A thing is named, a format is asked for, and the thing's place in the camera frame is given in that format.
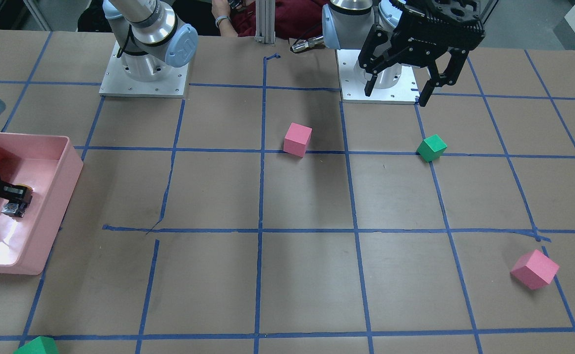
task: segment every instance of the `black pants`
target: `black pants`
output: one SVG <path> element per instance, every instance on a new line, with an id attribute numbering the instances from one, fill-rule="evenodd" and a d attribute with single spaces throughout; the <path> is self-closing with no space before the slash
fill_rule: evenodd
<path id="1" fill-rule="evenodd" d="M 219 36 L 215 18 L 211 14 L 211 4 L 198 0 L 176 0 L 173 10 L 181 20 L 191 24 L 201 36 Z"/>

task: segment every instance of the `blue grid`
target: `blue grid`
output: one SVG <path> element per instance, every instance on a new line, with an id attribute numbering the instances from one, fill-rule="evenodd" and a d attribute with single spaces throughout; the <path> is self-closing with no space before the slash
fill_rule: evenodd
<path id="1" fill-rule="evenodd" d="M 9 119 L 6 122 L 6 125 L 2 129 L 2 131 L 6 131 L 7 127 L 12 121 L 12 118 L 18 110 L 19 104 L 25 95 L 25 92 L 29 85 L 88 85 L 88 86 L 98 86 L 100 83 L 67 83 L 67 82 L 52 82 L 52 81 L 32 81 L 31 79 L 36 72 L 36 68 L 38 67 L 40 60 L 45 53 L 45 49 L 49 43 L 53 33 L 50 33 L 43 45 L 43 48 L 38 56 L 36 63 L 29 75 L 27 81 L 0 81 L 0 83 L 18 83 L 23 84 L 24 88 L 14 105 L 14 108 L 9 115 Z M 162 208 L 159 220 L 155 224 L 157 226 L 159 222 L 163 219 L 164 213 L 166 210 L 166 204 L 168 199 L 168 190 L 169 185 L 171 182 L 173 166 L 175 162 L 175 155 L 176 152 L 179 151 L 202 151 L 202 152 L 250 152 L 250 153 L 259 153 L 261 156 L 260 164 L 260 200 L 259 200 L 259 227 L 258 229 L 155 229 L 153 226 L 151 229 L 140 229 L 140 228 L 130 228 L 130 227 L 114 227 L 104 225 L 103 229 L 108 231 L 145 231 L 151 233 L 233 233 L 233 232 L 245 232 L 245 233 L 258 233 L 258 264 L 257 264 L 257 279 L 256 279 L 256 313 L 255 313 L 255 331 L 254 333 L 241 333 L 241 334 L 144 334 L 144 325 L 147 317 L 148 307 L 150 303 L 150 296 L 152 292 L 152 282 L 155 273 L 155 269 L 157 266 L 157 258 L 158 258 L 158 251 L 159 251 L 159 240 L 155 240 L 154 250 L 153 250 L 153 258 L 150 266 L 150 273 L 148 276 L 148 285 L 146 287 L 146 294 L 144 298 L 144 309 L 142 311 L 142 319 L 140 323 L 140 329 L 138 334 L 128 334 L 128 335 L 110 335 L 110 336 L 99 336 L 96 334 L 85 334 L 85 335 L 61 335 L 61 336 L 53 336 L 56 340 L 133 340 L 137 341 L 136 346 L 136 354 L 141 352 L 141 345 L 143 340 L 198 340 L 198 339 L 250 339 L 254 340 L 254 354 L 258 354 L 259 352 L 259 339 L 260 338 L 333 338 L 333 337 L 366 337 L 368 338 L 369 343 L 369 353 L 374 354 L 373 348 L 373 337 L 380 337 L 380 336 L 442 336 L 442 335 L 473 335 L 476 340 L 476 345 L 478 348 L 478 353 L 481 354 L 483 352 L 481 347 L 480 335 L 482 334 L 507 334 L 507 333 L 549 333 L 549 332 L 573 332 L 575 334 L 575 319 L 573 314 L 569 308 L 569 304 L 567 298 L 563 292 L 561 284 L 557 276 L 555 276 L 554 280 L 557 285 L 557 289 L 560 293 L 564 306 L 566 308 L 566 312 L 568 313 L 569 320 L 571 321 L 572 327 L 531 327 L 531 328 L 498 328 L 498 329 L 481 329 L 477 328 L 474 315 L 472 311 L 472 305 L 470 304 L 469 295 L 467 292 L 467 288 L 464 281 L 464 276 L 462 273 L 462 267 L 460 266 L 459 258 L 458 258 L 458 251 L 456 250 L 456 245 L 454 243 L 454 239 L 452 237 L 453 233 L 516 233 L 528 237 L 534 237 L 536 240 L 545 240 L 547 242 L 551 242 L 548 237 L 544 237 L 539 235 L 539 233 L 544 234 L 556 234 L 556 233 L 569 233 L 575 234 L 575 230 L 564 230 L 564 229 L 537 229 L 534 224 L 534 220 L 532 217 L 532 213 L 530 208 L 527 204 L 526 197 L 524 190 L 519 182 L 517 177 L 517 173 L 515 171 L 514 165 L 512 164 L 511 158 L 512 157 L 521 157 L 521 158 L 541 158 L 541 159 L 575 159 L 575 155 L 521 155 L 521 154 L 509 154 L 503 139 L 501 138 L 501 134 L 499 133 L 499 128 L 496 124 L 494 117 L 492 116 L 492 112 L 490 110 L 490 105 L 486 98 L 490 97 L 498 97 L 498 98 L 519 98 L 519 99 L 549 99 L 552 102 L 554 109 L 557 112 L 557 116 L 561 120 L 563 127 L 566 130 L 566 133 L 569 135 L 571 142 L 575 147 L 575 139 L 569 132 L 568 126 L 564 122 L 561 112 L 557 108 L 555 101 L 556 100 L 575 100 L 575 97 L 553 97 L 551 96 L 549 90 L 545 86 L 541 75 L 537 71 L 532 58 L 526 52 L 526 56 L 530 61 L 530 65 L 533 67 L 533 70 L 537 74 L 539 81 L 541 81 L 542 86 L 546 90 L 547 97 L 543 96 L 508 96 L 508 95 L 492 95 L 492 94 L 485 94 L 482 90 L 480 85 L 479 79 L 476 75 L 475 70 L 473 69 L 472 62 L 470 59 L 467 59 L 469 66 L 472 70 L 474 78 L 476 79 L 476 83 L 480 90 L 480 94 L 460 94 L 460 93 L 438 93 L 443 96 L 473 96 L 473 97 L 481 97 L 483 98 L 486 108 L 489 112 L 490 118 L 498 134 L 500 143 L 504 150 L 504 154 L 460 154 L 460 153 L 445 153 L 444 155 L 451 155 L 451 156 L 476 156 L 476 157 L 501 157 L 506 158 L 512 170 L 513 176 L 515 181 L 517 182 L 517 187 L 519 188 L 519 192 L 521 194 L 522 200 L 526 206 L 526 211 L 528 213 L 528 217 L 530 219 L 531 229 L 452 229 L 449 227 L 449 221 L 447 220 L 447 213 L 445 211 L 445 206 L 443 203 L 442 195 L 440 193 L 440 185 L 438 184 L 438 177 L 436 175 L 435 168 L 432 163 L 430 163 L 431 174 L 433 177 L 434 185 L 436 188 L 436 194 L 438 195 L 438 201 L 440 203 L 443 221 L 445 223 L 445 229 L 414 229 L 414 230 L 404 230 L 404 229 L 359 229 L 357 225 L 357 216 L 355 210 L 355 197 L 353 194 L 353 184 L 352 184 L 352 171 L 350 168 L 350 156 L 351 155 L 364 155 L 364 154 L 386 154 L 386 155 L 415 155 L 415 152 L 377 152 L 377 151 L 350 151 L 348 149 L 348 140 L 346 136 L 346 125 L 344 120 L 344 108 L 341 105 L 341 121 L 342 121 L 342 133 L 344 139 L 344 151 L 308 151 L 308 154 L 344 154 L 346 159 L 346 169 L 347 169 L 347 177 L 348 177 L 348 186 L 349 186 L 349 193 L 350 193 L 350 200 L 351 200 L 351 208 L 352 208 L 352 218 L 353 218 L 353 229 L 266 229 L 263 228 L 263 168 L 264 168 L 264 158 L 265 154 L 278 154 L 283 153 L 280 150 L 266 150 L 265 149 L 265 97 L 266 92 L 268 89 L 284 89 L 284 90 L 332 90 L 338 91 L 337 88 L 290 88 L 290 87 L 270 87 L 266 85 L 267 83 L 267 61 L 274 58 L 280 58 L 277 54 L 274 56 L 270 56 L 269 58 L 263 58 L 263 85 L 262 86 L 254 86 L 254 85 L 211 85 L 211 84 L 201 84 L 201 83 L 191 83 L 191 86 L 199 86 L 199 87 L 231 87 L 231 88 L 259 88 L 263 90 L 263 99 L 262 99 L 262 131 L 261 131 L 261 148 L 260 149 L 231 149 L 231 148 L 180 148 L 177 147 L 178 136 L 180 132 L 180 126 L 182 123 L 182 117 L 184 112 L 184 101 L 182 101 L 180 107 L 180 114 L 179 114 L 179 121 L 177 124 L 176 136 L 173 143 L 172 148 L 160 148 L 160 147 L 107 147 L 107 146 L 90 146 L 90 140 L 92 138 L 93 132 L 97 126 L 97 120 L 99 119 L 99 115 L 101 113 L 102 106 L 105 102 L 104 98 L 101 98 L 99 105 L 97 107 L 97 112 L 92 122 L 92 126 L 89 131 L 89 135 L 85 145 L 83 146 L 76 146 L 76 149 L 83 150 L 82 159 L 85 159 L 85 156 L 88 150 L 162 150 L 162 151 L 171 151 L 171 170 L 168 177 L 168 187 L 164 192 Z M 420 117 L 420 112 L 418 107 L 415 106 L 416 116 L 418 119 L 418 124 L 421 130 L 422 137 L 425 138 L 425 131 L 423 129 L 422 120 Z M 458 270 L 458 275 L 460 279 L 460 285 L 462 287 L 462 292 L 465 297 L 465 302 L 467 305 L 467 310 L 469 312 L 469 319 L 472 325 L 472 329 L 451 329 L 451 330 L 438 330 L 438 331 L 372 331 L 371 324 L 370 324 L 370 316 L 368 310 L 368 298 L 366 295 L 366 285 L 364 282 L 364 272 L 362 267 L 362 257 L 360 251 L 360 240 L 359 235 L 361 233 L 447 233 L 449 237 L 449 242 L 452 249 L 452 254 L 454 256 L 454 260 L 456 262 L 456 268 Z M 282 333 L 265 333 L 261 334 L 259 331 L 260 325 L 260 297 L 261 297 L 261 266 L 262 266 L 262 235 L 263 233 L 354 233 L 355 235 L 355 246 L 357 251 L 357 260 L 358 260 L 358 267 L 359 267 L 359 275 L 360 275 L 360 287 L 362 292 L 362 300 L 364 305 L 364 313 L 365 313 L 365 321 L 366 321 L 366 331 L 356 331 L 356 332 L 282 332 Z M 545 246 L 542 246 L 543 252 L 548 255 Z M 27 318 L 25 327 L 23 329 L 23 334 L 20 336 L 0 336 L 0 341 L 19 341 L 20 346 L 25 343 L 25 341 L 32 340 L 36 338 L 38 335 L 29 334 L 29 327 L 32 323 L 34 314 L 36 312 L 36 307 L 38 305 L 38 301 L 40 298 L 41 291 L 43 289 L 43 285 L 45 283 L 45 275 L 47 274 L 47 265 L 49 264 L 49 259 L 53 254 L 53 249 L 50 252 L 50 255 L 47 259 L 47 263 L 45 264 L 45 268 L 41 275 L 38 287 L 36 289 L 36 293 L 34 294 L 34 299 L 30 308 L 29 316 Z"/>

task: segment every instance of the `metal mounting plate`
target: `metal mounting plate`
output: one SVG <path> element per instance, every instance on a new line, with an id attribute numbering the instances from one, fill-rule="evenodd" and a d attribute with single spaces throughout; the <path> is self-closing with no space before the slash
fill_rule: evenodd
<path id="1" fill-rule="evenodd" d="M 413 105 L 419 95 L 414 71 L 402 65 L 399 81 L 389 89 L 373 89 L 368 97 L 364 94 L 364 83 L 355 74 L 353 67 L 360 54 L 358 49 L 339 49 L 337 52 L 338 74 L 342 88 L 342 101 L 350 103 L 387 103 Z"/>
<path id="2" fill-rule="evenodd" d="M 115 43 L 99 88 L 101 96 L 184 98 L 189 64 L 184 67 L 173 67 L 162 80 L 136 81 L 126 74 L 121 59 L 116 56 L 117 51 L 119 51 L 119 45 Z"/>

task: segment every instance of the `person's arm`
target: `person's arm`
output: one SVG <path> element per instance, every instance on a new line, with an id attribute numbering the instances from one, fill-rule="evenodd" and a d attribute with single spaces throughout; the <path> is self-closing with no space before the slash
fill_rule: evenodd
<path id="1" fill-rule="evenodd" d="M 229 2 L 227 0 L 211 0 L 211 13 L 214 18 L 231 15 Z M 221 20 L 218 29 L 220 29 L 220 35 L 223 37 L 237 37 L 237 31 L 233 28 L 230 18 Z"/>

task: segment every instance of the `wristband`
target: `wristband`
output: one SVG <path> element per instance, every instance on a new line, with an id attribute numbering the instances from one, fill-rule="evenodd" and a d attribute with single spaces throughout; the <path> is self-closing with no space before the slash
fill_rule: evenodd
<path id="1" fill-rule="evenodd" d="M 215 27 L 220 28 L 220 23 L 224 20 L 229 20 L 229 22 L 231 21 L 231 17 L 228 16 L 218 16 L 218 18 L 215 19 Z"/>

